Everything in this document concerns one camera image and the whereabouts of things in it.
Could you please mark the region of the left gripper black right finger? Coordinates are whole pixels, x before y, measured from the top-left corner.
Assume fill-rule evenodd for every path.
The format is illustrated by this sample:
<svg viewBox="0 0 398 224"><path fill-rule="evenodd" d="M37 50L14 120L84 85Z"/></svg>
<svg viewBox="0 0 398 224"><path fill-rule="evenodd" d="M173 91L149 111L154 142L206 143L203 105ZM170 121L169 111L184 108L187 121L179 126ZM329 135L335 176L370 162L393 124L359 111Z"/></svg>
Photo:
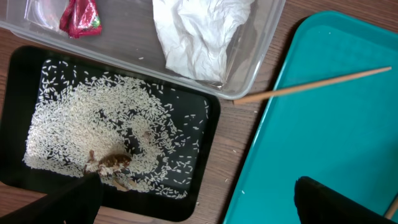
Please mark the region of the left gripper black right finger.
<svg viewBox="0 0 398 224"><path fill-rule="evenodd" d="M294 204L301 224L395 224L310 177L300 177Z"/></svg>

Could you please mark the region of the wooden chopstick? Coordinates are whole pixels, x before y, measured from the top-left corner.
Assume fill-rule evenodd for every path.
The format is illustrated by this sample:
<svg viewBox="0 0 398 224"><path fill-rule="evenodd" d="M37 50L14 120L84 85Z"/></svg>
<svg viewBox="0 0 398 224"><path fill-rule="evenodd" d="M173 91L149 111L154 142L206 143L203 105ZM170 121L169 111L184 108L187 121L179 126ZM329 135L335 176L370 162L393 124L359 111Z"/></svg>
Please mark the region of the wooden chopstick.
<svg viewBox="0 0 398 224"><path fill-rule="evenodd" d="M359 78L364 78L364 77L369 77L372 75L376 75L379 73L384 73L392 70L392 67L383 67L383 68L378 68L374 70L368 70L364 72L358 72L358 73L352 73L349 75L343 75L340 77L335 77L335 78L329 78L326 80L320 80L317 82L312 82L312 83L306 83L303 85L297 85L297 86L292 86L280 90L274 90L274 91L267 91L263 93L256 93L253 95L245 96L240 99L234 100L233 103L235 105L241 105L245 103L251 103L255 101L262 101L266 100L275 96L284 96L284 95L289 95L301 91L307 91L307 90L312 90L315 88L320 88L323 86L329 86L329 85L334 85L337 83L343 83L343 82L348 82L350 80L355 80Z"/></svg>
<svg viewBox="0 0 398 224"><path fill-rule="evenodd" d="M391 220L392 217L394 216L395 212L397 211L398 208L398 196L395 197L394 201L390 204L389 208L384 214L384 217L386 219Z"/></svg>

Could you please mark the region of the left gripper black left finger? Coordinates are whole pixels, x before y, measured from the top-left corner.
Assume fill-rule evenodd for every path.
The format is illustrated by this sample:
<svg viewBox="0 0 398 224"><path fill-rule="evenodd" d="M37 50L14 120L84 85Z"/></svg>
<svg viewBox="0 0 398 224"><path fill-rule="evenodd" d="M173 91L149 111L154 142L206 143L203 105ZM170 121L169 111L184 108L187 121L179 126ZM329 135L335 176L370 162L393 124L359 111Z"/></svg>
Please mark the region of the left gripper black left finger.
<svg viewBox="0 0 398 224"><path fill-rule="evenodd" d="M1 217L1 223L93 223L102 201L99 175L88 174Z"/></svg>

